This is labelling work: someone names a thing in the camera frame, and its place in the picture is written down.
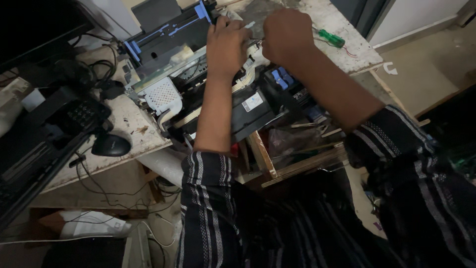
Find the screwdriver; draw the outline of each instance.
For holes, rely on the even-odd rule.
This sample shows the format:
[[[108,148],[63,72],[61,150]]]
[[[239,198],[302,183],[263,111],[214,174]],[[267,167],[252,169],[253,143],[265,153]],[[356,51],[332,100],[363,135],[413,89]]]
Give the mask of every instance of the screwdriver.
[[[323,37],[323,38],[327,39],[333,46],[335,46],[337,48],[342,48],[346,44],[346,41],[344,39],[338,37],[335,34],[328,33],[324,29],[319,30],[318,28],[316,28],[314,26],[312,26],[312,28],[317,32],[317,34],[320,37]]]

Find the red wire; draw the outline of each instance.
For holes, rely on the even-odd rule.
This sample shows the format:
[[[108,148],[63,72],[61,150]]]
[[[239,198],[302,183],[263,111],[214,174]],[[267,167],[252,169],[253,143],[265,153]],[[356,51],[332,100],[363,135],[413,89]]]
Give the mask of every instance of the red wire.
[[[318,41],[321,41],[321,42],[324,42],[324,43],[328,44],[328,45],[331,46],[331,47],[336,47],[335,45],[333,45],[333,44],[327,42],[326,40],[322,40],[322,39],[319,39],[319,38],[316,38],[316,37],[314,37],[314,39],[315,39],[315,40],[318,40]],[[344,49],[346,50],[347,55],[349,55],[349,57],[352,57],[352,58],[356,58],[356,57],[357,57],[357,55],[351,54],[351,53],[349,52],[349,50],[347,49],[347,46],[346,46],[346,45],[344,45],[342,48],[344,48]]]

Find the printer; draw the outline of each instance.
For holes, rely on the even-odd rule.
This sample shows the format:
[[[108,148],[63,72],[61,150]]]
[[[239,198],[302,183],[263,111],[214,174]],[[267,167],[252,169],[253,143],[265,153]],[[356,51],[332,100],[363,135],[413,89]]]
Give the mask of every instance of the printer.
[[[161,25],[147,24],[123,45],[130,58],[126,95],[154,117],[165,138],[188,145],[195,138],[207,80],[208,28],[222,14],[241,19],[215,6],[214,0],[200,0]],[[141,18],[146,16],[144,7],[140,10],[134,13],[139,21],[146,21]],[[283,115],[291,123],[304,118],[312,122],[306,111],[316,103],[291,74],[263,57],[261,40],[250,40],[247,53],[248,60],[232,84],[232,142]]]

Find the dirty workbench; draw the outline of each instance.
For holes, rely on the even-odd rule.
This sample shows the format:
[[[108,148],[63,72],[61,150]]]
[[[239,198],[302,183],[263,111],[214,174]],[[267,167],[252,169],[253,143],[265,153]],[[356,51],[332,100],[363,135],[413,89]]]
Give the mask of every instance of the dirty workbench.
[[[114,62],[112,51],[109,47],[101,47],[88,51],[78,55],[77,59],[84,61],[87,64],[91,64],[97,60],[109,60]],[[124,72],[122,70],[122,66],[125,64],[125,61],[118,62],[117,71],[112,77],[113,80],[121,81],[123,84],[126,84]],[[101,66],[97,67],[96,72],[100,77],[101,73],[104,73],[107,70],[107,67],[104,67],[103,70],[99,68],[101,68]],[[91,154],[91,150],[86,151],[86,149],[90,148],[94,142],[95,138],[92,136],[88,142],[83,144],[83,146],[78,150],[81,153],[86,151],[86,165],[91,174],[99,173],[172,144],[170,140],[165,139],[160,135],[160,131],[157,130],[157,124],[153,123],[149,117],[144,114],[144,111],[140,110],[126,95],[121,95],[114,100],[106,100],[106,105],[111,108],[112,111],[109,120],[114,124],[114,129],[111,133],[129,140],[132,144],[132,148],[127,155],[121,157],[93,155]],[[76,158],[77,156],[74,155],[71,157],[70,161]],[[79,170],[81,177],[86,177],[84,170],[82,168]],[[45,187],[42,193],[76,181],[78,181],[76,168],[69,168],[68,165],[66,165]]]
[[[217,1],[218,5],[226,2],[229,0]],[[350,57],[344,49],[331,47],[322,41],[314,41],[315,45],[345,73],[356,75],[383,64],[382,57],[329,0],[242,0],[226,8],[236,12],[246,24],[254,21],[255,24],[251,27],[253,36],[263,38],[264,20],[274,10],[283,6],[309,14],[316,28],[325,29],[346,41],[349,52],[357,57]]]
[[[218,5],[223,5],[229,0],[219,0]],[[235,11],[246,23],[255,22],[251,28],[254,37],[263,37],[263,22],[265,18],[274,10],[282,7],[295,8],[311,16],[313,24],[318,29],[325,29],[346,40],[346,45],[350,53],[356,57],[350,57],[344,49],[331,47],[324,42],[315,41],[316,46],[321,49],[340,69],[349,75],[357,75],[375,69],[383,64],[380,55],[368,44],[368,42],[357,32],[349,21],[337,10],[329,0],[242,0],[235,4],[226,6],[228,10]],[[79,55],[78,59],[86,63],[92,63],[99,59],[113,61],[112,52],[109,48],[103,47],[94,51]],[[122,66],[124,61],[119,63],[118,71],[114,76],[115,80],[124,82]],[[92,174],[104,171],[113,166],[130,161],[138,156],[159,150],[171,145],[170,140],[164,139],[156,125],[148,120],[128,97],[121,95],[118,98],[106,102],[112,109],[110,120],[114,123],[113,134],[122,135],[132,142],[131,151],[122,157],[103,157],[86,152],[86,162]],[[91,147],[93,138],[80,148],[80,152]],[[43,190],[48,192],[58,187],[67,185],[78,180],[75,168],[64,167],[49,185]]]

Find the striped shirt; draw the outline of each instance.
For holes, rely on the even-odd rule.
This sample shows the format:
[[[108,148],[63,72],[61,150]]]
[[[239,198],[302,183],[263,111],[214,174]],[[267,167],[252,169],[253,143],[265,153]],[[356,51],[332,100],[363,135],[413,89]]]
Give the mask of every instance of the striped shirt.
[[[182,163],[176,266],[476,267],[476,187],[404,112],[385,107],[345,146],[381,198],[388,240],[366,230],[317,173],[271,202],[234,181],[230,158],[195,152]]]

